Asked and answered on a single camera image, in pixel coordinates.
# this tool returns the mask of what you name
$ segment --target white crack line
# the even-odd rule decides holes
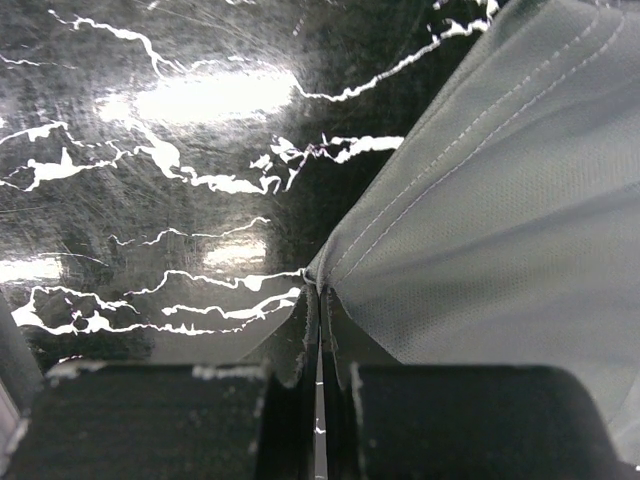
[[[218,312],[223,318],[225,319],[234,319],[234,320],[248,320],[248,321],[253,321],[256,320],[258,318],[260,319],[264,319],[266,318],[266,315],[269,313],[273,313],[276,312],[282,308],[285,307],[293,307],[295,302],[292,302],[291,299],[296,299],[298,298],[298,295],[300,294],[300,289],[296,288],[296,287],[292,287],[288,292],[286,293],[282,293],[280,295],[274,295],[272,297],[269,297],[265,300],[263,300],[262,302],[258,303],[255,307],[253,308],[247,308],[244,310],[234,310],[234,311],[230,311],[230,312],[226,312],[225,310],[223,310],[222,308],[218,307],[217,305],[213,305],[210,307],[206,307],[206,308],[195,308],[195,307],[190,307],[187,305],[174,305],[173,307],[166,307],[162,309],[162,313],[164,313],[165,315],[169,316],[169,315],[173,315],[175,313],[178,313],[179,311],[187,311],[187,312],[191,312],[191,313],[198,313],[201,315],[206,315],[209,312]],[[264,311],[264,307],[266,307],[267,305],[269,305],[270,303],[273,302],[278,302],[278,306],[272,310],[267,310]]]
[[[248,288],[252,292],[259,292],[262,289],[262,282],[264,282],[265,280],[270,280],[278,277],[301,277],[303,273],[304,273],[304,268],[300,268],[293,272],[280,272],[280,273],[275,273],[273,275],[247,275],[244,278],[235,277],[231,281],[224,281],[224,280],[217,280],[215,278],[211,278],[206,275],[192,275],[189,272],[185,272],[183,270],[166,270],[162,276],[162,280],[154,288],[151,288],[151,289],[143,288],[142,290],[132,290],[125,293],[125,295],[148,295],[151,293],[155,293],[158,290],[160,290],[162,287],[164,287],[164,285],[169,280],[169,277],[172,275],[188,277],[194,282],[204,281],[212,285],[230,288],[232,290],[237,289],[240,285],[244,285],[246,288]]]
[[[99,331],[107,331],[112,333],[126,333],[126,332],[131,332],[139,329],[152,329],[158,332],[170,332],[170,333],[177,333],[177,334],[187,335],[187,336],[211,335],[215,333],[241,332],[247,327],[247,325],[249,325],[250,323],[252,323],[257,319],[264,319],[266,318],[266,315],[276,312],[282,308],[293,307],[295,305],[295,301],[292,301],[292,300],[297,299],[299,294],[300,294],[299,288],[292,288],[287,293],[274,295],[272,297],[269,297],[263,300],[262,302],[255,305],[252,308],[243,309],[243,310],[235,310],[235,311],[227,312],[218,306],[208,307],[209,308],[208,311],[215,310],[219,312],[225,319],[244,320],[243,323],[237,327],[222,329],[222,330],[196,329],[193,324],[191,325],[191,328],[187,328],[184,323],[180,327],[174,327],[169,323],[163,326],[155,325],[153,323],[149,323],[149,324],[136,323],[133,325],[129,325],[127,327],[113,328],[111,326],[110,321],[104,318],[103,316],[101,316],[95,310],[91,317],[86,317],[86,318],[82,317],[82,314],[79,311],[76,311],[72,314],[73,320],[71,323],[52,328],[52,327],[46,326],[42,321],[42,319],[38,317],[35,310],[35,306],[34,306],[33,292],[32,292],[32,299],[30,300],[30,302],[25,306],[14,310],[12,312],[12,315],[13,315],[14,321],[19,327],[25,327],[25,326],[38,327],[42,330],[47,331],[52,335],[64,335],[64,334],[77,335],[79,333],[90,334],[90,333],[96,333]],[[274,302],[278,302],[275,308],[272,308],[270,310],[265,310],[265,307],[267,307],[268,305]],[[178,310],[184,310],[184,309],[190,309],[190,308],[191,307],[184,307],[183,305],[176,305],[168,309],[163,309],[163,313],[165,315],[171,315],[172,313],[175,313],[173,312],[173,310],[177,312]],[[83,318],[87,322],[87,326],[83,329],[79,329],[74,325],[74,322],[79,318]]]
[[[7,58],[2,54],[0,54],[0,60],[2,60],[4,63],[7,63],[9,65],[28,65],[31,67],[41,67],[42,65],[54,65],[56,67],[68,68],[69,70],[78,69],[78,67],[72,67],[70,65],[60,65],[59,63],[52,63],[52,62],[32,62],[31,60],[26,60],[26,59],[11,60],[10,58]]]
[[[29,137],[30,142],[35,142],[38,138],[47,138],[51,134],[51,130],[56,128],[64,128],[67,130],[69,125],[66,122],[51,122],[46,125],[42,125],[41,127],[27,128],[25,130],[20,130],[19,132],[12,133],[11,135],[7,135],[4,138],[0,138],[0,145],[2,145],[7,140],[11,140],[12,138],[17,138],[21,135],[27,135]]]
[[[102,260],[98,260],[97,258],[93,258],[93,257],[89,257],[87,255],[81,255],[79,253],[64,253],[64,252],[45,252],[45,253],[39,253],[38,256],[39,257],[46,257],[46,256],[57,256],[57,255],[66,255],[69,257],[81,257],[81,258],[86,258],[87,260],[91,260],[92,262],[96,262],[96,263],[100,263],[102,265],[104,265],[105,267],[108,267],[109,265],[107,265],[106,263],[104,263]]]
[[[405,67],[417,62],[418,60],[420,60],[423,56],[425,56],[427,53],[430,53],[432,51],[434,51],[436,48],[438,48],[440,45],[442,45],[442,41],[455,37],[455,36],[460,36],[460,35],[464,35],[464,36],[469,36],[474,32],[485,32],[489,26],[491,25],[492,19],[493,19],[493,15],[495,15],[495,13],[498,11],[499,9],[499,5],[497,3],[496,0],[476,0],[478,2],[478,4],[482,5],[482,4],[486,4],[487,5],[487,9],[486,9],[486,19],[477,19],[474,20],[473,22],[469,23],[467,25],[467,27],[463,27],[460,23],[458,23],[457,21],[453,20],[453,19],[448,19],[447,21],[450,23],[450,27],[448,30],[446,30],[445,32],[443,32],[441,35],[433,35],[432,36],[432,41],[429,45],[425,45],[424,47],[422,47],[420,50],[418,50],[416,53],[407,56],[405,59],[401,60],[400,62],[398,62],[394,67],[392,67],[391,69],[379,73],[378,75],[375,75],[371,80],[369,80],[367,83],[360,85],[358,87],[347,87],[344,89],[344,91],[339,94],[339,95],[330,95],[330,94],[326,94],[326,93],[309,93],[309,92],[305,92],[305,90],[302,88],[302,86],[300,85],[300,83],[298,81],[296,81],[292,86],[293,88],[295,88],[296,90],[298,90],[298,92],[300,93],[300,95],[302,95],[305,98],[311,98],[311,99],[321,99],[321,100],[328,100],[330,102],[344,102],[346,100],[349,100],[350,98],[354,98],[359,96],[360,94],[362,94],[363,92],[367,91],[367,90],[371,90],[372,88],[375,88],[376,85],[378,85],[379,82],[381,82],[382,80],[385,80],[395,74],[397,74],[398,72],[400,72],[401,70],[403,70]],[[151,60],[151,65],[154,69],[154,71],[156,72],[156,74],[161,77],[164,78],[164,75],[162,74],[162,72],[160,72],[160,69],[158,68],[159,64],[163,64],[166,65],[167,67],[169,67],[171,70],[173,70],[175,73],[180,74],[180,75],[184,75],[186,73],[189,73],[193,70],[195,70],[195,68],[201,66],[201,65],[206,65],[208,63],[216,63],[216,60],[198,60],[196,62],[193,62],[191,68],[186,68],[184,67],[180,62],[178,61],[171,61],[171,60],[167,60],[165,58],[163,58],[158,52],[156,52],[153,49],[153,44],[151,43],[151,40],[149,40],[149,38],[141,33],[138,32],[134,32],[131,30],[127,30],[127,29],[122,29],[122,28],[116,28],[113,27],[112,25],[109,25],[108,23],[98,23],[95,20],[91,19],[91,18],[83,18],[80,17],[78,15],[76,15],[76,20],[74,21],[67,21],[67,20],[63,20],[62,18],[60,18],[60,16],[56,13],[55,10],[50,9],[49,13],[51,15],[53,15],[56,20],[64,25],[71,25],[73,27],[73,30],[79,30],[80,29],[80,25],[86,24],[89,25],[90,27],[94,28],[94,29],[102,29],[102,30],[107,30],[108,32],[112,33],[115,37],[123,39],[123,40],[129,40],[129,41],[140,41],[142,43],[142,45],[144,46],[145,51],[147,52],[147,55],[149,56],[150,60]]]
[[[289,179],[284,191],[287,192],[291,188],[293,181],[298,176],[302,168],[307,163],[309,157],[313,158],[329,158],[336,163],[342,164],[350,160],[351,158],[359,155],[363,152],[371,151],[385,151],[396,150],[400,144],[404,141],[404,137],[332,137],[331,140],[327,140],[325,135],[322,134],[322,143],[319,145],[310,144],[305,150],[300,150],[294,146],[289,140],[283,137],[275,137],[274,144],[271,145],[271,151],[277,155],[285,164],[288,164],[291,160],[301,158],[301,162],[297,168],[289,168]],[[335,156],[332,156],[328,152],[330,146],[337,146],[347,143],[348,145],[338,152]],[[249,165],[250,168],[261,168],[264,172],[268,171],[273,166],[271,157],[269,155],[263,155],[256,162]]]
[[[262,176],[258,179],[258,185],[247,179],[237,178],[236,175],[201,175],[192,166],[183,166],[181,162],[180,150],[170,142],[161,140],[151,129],[138,120],[129,119],[125,121],[127,130],[135,130],[141,133],[150,145],[137,145],[133,151],[120,150],[116,145],[117,140],[108,140],[97,144],[85,144],[76,140],[68,131],[69,126],[65,122],[55,121],[41,127],[21,130],[16,133],[5,136],[0,139],[0,145],[6,141],[27,135],[31,142],[38,138],[49,137],[52,130],[63,128],[64,133],[69,140],[80,147],[94,149],[96,147],[108,146],[115,150],[115,156],[111,160],[100,160],[89,165],[74,165],[71,156],[66,147],[62,147],[60,163],[40,163],[35,159],[29,159],[26,166],[19,166],[5,179],[11,178],[21,170],[32,169],[33,181],[25,189],[21,189],[13,183],[6,180],[0,180],[0,186],[10,186],[24,192],[30,192],[38,188],[43,181],[60,180],[72,177],[83,170],[92,170],[95,168],[103,168],[111,166],[117,168],[117,162],[123,157],[134,157],[140,153],[144,153],[151,157],[151,160],[162,174],[168,179],[180,179],[183,183],[190,183],[197,187],[207,185],[212,192],[225,192],[230,194],[236,193],[258,193],[266,195],[268,193],[276,194],[280,190],[282,183],[286,182],[284,192],[290,190],[293,181],[305,166],[310,156],[314,158],[328,158],[336,163],[342,164],[350,160],[356,155],[368,151],[384,151],[397,149],[403,137],[332,137],[327,140],[322,134],[322,143],[318,145],[308,145],[304,150],[295,147],[289,140],[283,137],[274,136],[273,144],[269,146],[272,154],[280,158],[285,164],[289,164],[294,159],[299,159],[300,163],[296,168],[289,167],[287,169],[288,178],[281,178],[277,175],[268,175],[267,173],[273,167],[271,154],[264,154],[256,161],[249,162],[250,168],[258,168],[262,171]],[[332,146],[344,145],[336,155],[331,155],[328,148]]]
[[[57,286],[57,287],[37,286],[31,289],[31,293],[29,295],[29,302],[12,312],[13,318],[16,320],[16,322],[25,321],[25,319],[32,318],[33,316],[37,317],[36,307],[35,307],[36,292],[42,292],[44,294],[50,294],[52,292],[64,292],[74,297],[93,298],[98,304],[98,306],[104,310],[116,311],[119,308],[129,308],[133,310],[133,312],[140,314],[140,312],[138,312],[138,310],[136,310],[136,308],[133,305],[129,304],[129,302],[127,302],[126,300],[116,300],[114,302],[110,302],[110,301],[102,300],[102,298],[100,298],[100,296],[96,293],[78,292],[71,288],[62,287],[62,286]]]
[[[433,35],[432,41],[429,45],[425,45],[416,53],[409,55],[403,60],[400,60],[394,67],[390,68],[385,72],[379,73],[378,75],[376,75],[375,77],[373,77],[371,80],[369,80],[367,83],[363,85],[360,85],[355,88],[347,87],[339,95],[329,95],[326,93],[307,93],[304,91],[300,83],[296,83],[294,86],[298,90],[300,95],[302,95],[304,98],[328,100],[330,102],[344,102],[346,100],[349,100],[350,98],[355,98],[359,96],[360,94],[362,94],[363,92],[366,92],[367,90],[371,90],[372,88],[375,88],[378,85],[378,83],[380,83],[382,80],[392,77],[396,73],[403,70],[405,67],[420,60],[427,53],[433,52],[436,48],[442,45],[443,40],[460,36],[460,35],[469,36],[474,32],[485,32],[489,28],[489,25],[491,24],[490,19],[488,20],[478,19],[471,22],[465,28],[455,20],[449,19],[448,21],[451,24],[449,29],[443,32],[440,36]]]
[[[179,235],[182,237],[205,237],[205,238],[224,238],[227,235],[231,235],[232,233],[236,233],[236,232],[241,232],[243,230],[248,230],[249,228],[253,227],[257,222],[262,222],[262,223],[269,223],[271,220],[264,218],[264,217],[256,217],[253,220],[251,220],[251,222],[248,225],[243,225],[242,227],[236,227],[233,228],[229,231],[226,232],[222,232],[222,233],[218,233],[218,234],[209,234],[209,233],[184,233],[181,232],[180,230],[177,230],[175,228],[167,228],[166,230],[162,230],[160,233],[158,233],[158,235],[156,236],[155,240],[149,241],[149,242],[142,242],[139,245],[137,245],[138,247],[141,247],[142,245],[154,245],[156,243],[158,243],[160,241],[160,239],[164,236],[167,235],[169,233],[173,233],[175,235]],[[118,245],[121,246],[125,246],[125,245],[129,245],[133,242],[135,242],[137,239],[132,239],[132,240],[127,240],[126,242],[121,242],[118,237],[116,237],[115,235],[110,235],[109,238],[113,238],[116,243]]]
[[[151,59],[151,65],[153,66],[153,69],[160,77],[162,77],[163,75],[162,73],[160,73],[158,64],[166,65],[167,67],[171,68],[173,71],[177,73],[183,73],[182,68],[180,68],[174,62],[164,59],[159,53],[157,53],[153,49],[151,40],[149,40],[148,37],[146,37],[145,35],[142,35],[141,33],[132,32],[131,30],[126,30],[124,28],[115,28],[109,25],[108,23],[98,23],[91,18],[82,18],[82,17],[79,17],[78,15],[75,16],[76,19],[73,22],[68,22],[60,18],[60,16],[53,9],[50,9],[49,13],[53,15],[55,19],[58,20],[58,22],[62,23],[63,25],[71,25],[74,30],[79,30],[80,25],[86,24],[86,25],[89,25],[91,28],[95,28],[97,30],[107,30],[108,32],[112,33],[115,37],[120,38],[122,40],[140,41],[144,46],[144,49],[147,52],[147,55],[149,55],[149,58]]]

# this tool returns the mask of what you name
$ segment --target gray fabric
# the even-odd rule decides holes
[[[640,463],[640,13],[513,0],[310,265],[404,363],[573,372]]]
[[[18,411],[0,380],[0,454],[18,423]]]

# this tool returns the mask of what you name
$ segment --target gray cloth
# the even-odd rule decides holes
[[[640,12],[514,0],[307,271],[404,363],[555,365],[640,463]]]

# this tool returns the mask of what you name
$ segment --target scratch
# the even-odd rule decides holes
[[[0,210],[0,214],[2,213],[19,213],[19,212],[27,212],[29,210],[41,210],[43,208],[47,208],[44,205],[41,207],[28,207],[28,208],[17,208],[15,210]]]
[[[271,220],[264,218],[264,217],[256,217],[253,220],[251,220],[251,222],[248,225],[243,225],[242,227],[236,227],[233,228],[229,231],[226,232],[222,232],[222,233],[218,233],[218,234],[208,234],[208,233],[184,233],[181,232],[180,230],[177,230],[175,228],[168,228],[166,230],[162,230],[160,233],[158,233],[158,235],[156,236],[155,240],[152,241],[148,241],[148,242],[142,242],[140,245],[138,246],[142,246],[142,245],[154,245],[156,243],[158,243],[160,241],[160,239],[164,236],[167,235],[169,233],[173,233],[175,235],[179,235],[179,236],[183,236],[183,237],[205,237],[205,238],[224,238],[227,235],[231,235],[233,233],[236,232],[241,232],[243,230],[247,230],[251,227],[253,227],[257,222],[262,222],[262,223],[269,223]],[[116,237],[115,235],[110,235],[109,238],[113,238],[116,243],[118,245],[124,246],[124,245],[129,245],[130,243],[133,243],[136,241],[136,239],[132,239],[132,240],[128,240],[126,242],[121,242],[120,240],[118,240],[118,237]]]
[[[91,260],[92,262],[100,263],[100,264],[104,265],[105,267],[109,266],[106,263],[104,263],[103,261],[98,260],[97,258],[88,257],[86,255],[81,255],[79,253],[46,252],[46,253],[39,253],[38,254],[39,257],[43,257],[43,256],[47,256],[47,255],[67,255],[69,257],[82,257],[82,258],[86,258],[87,260]]]

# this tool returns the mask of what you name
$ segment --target black padding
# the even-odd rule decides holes
[[[6,480],[300,478],[300,398],[263,367],[69,362],[47,376]]]
[[[0,294],[0,379],[18,410],[31,403],[42,374]]]
[[[559,369],[363,366],[352,385],[369,479],[621,478],[593,400]]]

